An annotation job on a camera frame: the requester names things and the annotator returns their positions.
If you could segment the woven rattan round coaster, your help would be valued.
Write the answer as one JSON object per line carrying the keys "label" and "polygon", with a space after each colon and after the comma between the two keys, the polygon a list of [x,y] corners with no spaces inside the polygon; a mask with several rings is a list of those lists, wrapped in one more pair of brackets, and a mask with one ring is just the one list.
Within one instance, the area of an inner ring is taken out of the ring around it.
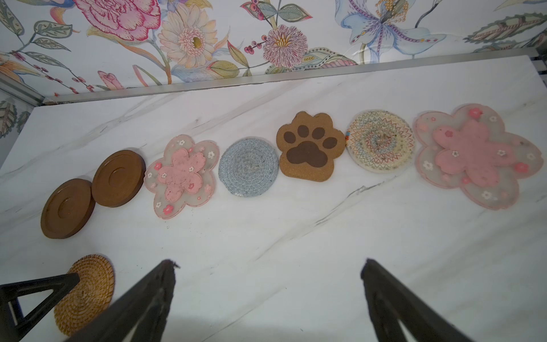
{"label": "woven rattan round coaster", "polygon": [[77,274],[77,285],[55,306],[54,319],[61,333],[72,336],[110,305],[115,289],[111,262],[102,255],[87,255],[68,270]]}

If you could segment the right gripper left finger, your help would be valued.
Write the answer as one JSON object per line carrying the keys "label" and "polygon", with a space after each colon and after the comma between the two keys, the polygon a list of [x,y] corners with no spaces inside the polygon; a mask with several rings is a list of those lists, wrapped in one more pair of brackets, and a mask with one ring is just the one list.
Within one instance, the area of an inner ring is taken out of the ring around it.
{"label": "right gripper left finger", "polygon": [[177,264],[166,259],[69,341],[161,341],[175,289]]}

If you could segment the brown paw coaster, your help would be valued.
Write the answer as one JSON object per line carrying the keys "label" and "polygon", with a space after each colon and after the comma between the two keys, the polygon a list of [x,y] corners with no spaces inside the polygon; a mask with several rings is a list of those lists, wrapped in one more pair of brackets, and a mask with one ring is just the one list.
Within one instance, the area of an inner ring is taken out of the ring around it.
{"label": "brown paw coaster", "polygon": [[345,133],[334,128],[330,115],[301,111],[290,124],[279,128],[276,145],[284,175],[324,182],[333,175],[334,160],[343,154],[346,139]]}

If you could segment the pink flower coaster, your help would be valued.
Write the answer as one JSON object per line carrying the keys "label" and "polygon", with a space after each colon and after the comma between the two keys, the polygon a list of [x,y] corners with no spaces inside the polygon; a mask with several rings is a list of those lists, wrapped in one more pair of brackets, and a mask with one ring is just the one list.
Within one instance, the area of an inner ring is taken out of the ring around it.
{"label": "pink flower coaster", "polygon": [[422,145],[415,161],[420,175],[439,188],[460,189],[487,209],[512,207],[519,180],[544,165],[540,149],[507,132],[498,112],[485,105],[463,105],[453,114],[423,113],[414,131]]}
{"label": "pink flower coaster", "polygon": [[207,203],[215,192],[213,169],[219,157],[219,147],[213,141],[195,142],[189,135],[174,137],[144,174],[145,187],[155,195],[155,214],[171,219],[185,207]]}

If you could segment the patterned round white coaster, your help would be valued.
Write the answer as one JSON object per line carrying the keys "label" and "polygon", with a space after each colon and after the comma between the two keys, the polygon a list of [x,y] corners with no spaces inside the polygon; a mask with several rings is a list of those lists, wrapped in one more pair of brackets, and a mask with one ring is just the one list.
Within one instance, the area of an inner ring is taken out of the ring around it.
{"label": "patterned round white coaster", "polygon": [[413,160],[416,139],[400,116],[383,110],[355,116],[346,131],[346,149],[361,168],[374,173],[394,173]]}

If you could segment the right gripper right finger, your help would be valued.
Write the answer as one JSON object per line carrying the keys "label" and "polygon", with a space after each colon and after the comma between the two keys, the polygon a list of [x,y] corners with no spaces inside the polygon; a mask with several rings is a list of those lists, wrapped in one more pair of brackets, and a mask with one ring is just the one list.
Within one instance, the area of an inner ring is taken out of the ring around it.
{"label": "right gripper right finger", "polygon": [[360,278],[377,340],[406,341],[403,328],[416,341],[470,340],[376,260],[366,260]]}

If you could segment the grey round coaster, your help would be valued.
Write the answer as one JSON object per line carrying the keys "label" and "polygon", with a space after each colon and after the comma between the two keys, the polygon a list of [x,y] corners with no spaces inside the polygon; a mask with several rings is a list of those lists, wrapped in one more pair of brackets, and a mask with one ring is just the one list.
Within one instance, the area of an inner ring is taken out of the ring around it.
{"label": "grey round coaster", "polygon": [[241,198],[264,194],[275,182],[279,158],[273,146],[261,138],[247,137],[229,146],[219,161],[219,179]]}

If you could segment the brown wooden round coaster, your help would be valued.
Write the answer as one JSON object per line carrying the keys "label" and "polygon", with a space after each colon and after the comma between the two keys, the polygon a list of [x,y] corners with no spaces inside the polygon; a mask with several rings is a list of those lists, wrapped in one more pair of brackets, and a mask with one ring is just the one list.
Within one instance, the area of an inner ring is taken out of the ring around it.
{"label": "brown wooden round coaster", "polygon": [[48,198],[41,213],[41,230],[49,239],[67,239],[88,222],[95,208],[91,182],[64,182]]}

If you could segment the dark brown round coaster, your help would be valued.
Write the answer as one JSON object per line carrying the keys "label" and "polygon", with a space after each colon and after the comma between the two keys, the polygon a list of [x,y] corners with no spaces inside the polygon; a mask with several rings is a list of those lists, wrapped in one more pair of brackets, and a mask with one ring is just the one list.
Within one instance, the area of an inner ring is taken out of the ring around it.
{"label": "dark brown round coaster", "polygon": [[107,157],[92,181],[93,199],[104,207],[120,207],[140,191],[145,173],[144,159],[131,150]]}

